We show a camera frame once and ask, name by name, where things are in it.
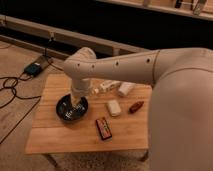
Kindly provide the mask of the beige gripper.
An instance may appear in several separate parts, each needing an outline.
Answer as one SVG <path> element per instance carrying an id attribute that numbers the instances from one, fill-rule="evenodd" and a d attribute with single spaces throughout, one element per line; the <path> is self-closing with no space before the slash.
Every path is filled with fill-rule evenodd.
<path id="1" fill-rule="evenodd" d="M 82 97 L 90 94 L 92 85 L 90 79 L 73 79 L 71 82 L 71 102 L 76 106 Z"/>

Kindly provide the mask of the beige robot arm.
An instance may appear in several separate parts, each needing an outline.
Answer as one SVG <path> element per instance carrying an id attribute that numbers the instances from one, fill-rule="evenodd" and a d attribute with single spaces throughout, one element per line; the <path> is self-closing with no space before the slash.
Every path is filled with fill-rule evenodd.
<path id="1" fill-rule="evenodd" d="M 151 171 L 213 171 L 213 50 L 175 48 L 98 59 L 90 48 L 68 57 L 72 90 L 86 78 L 148 84 Z"/>

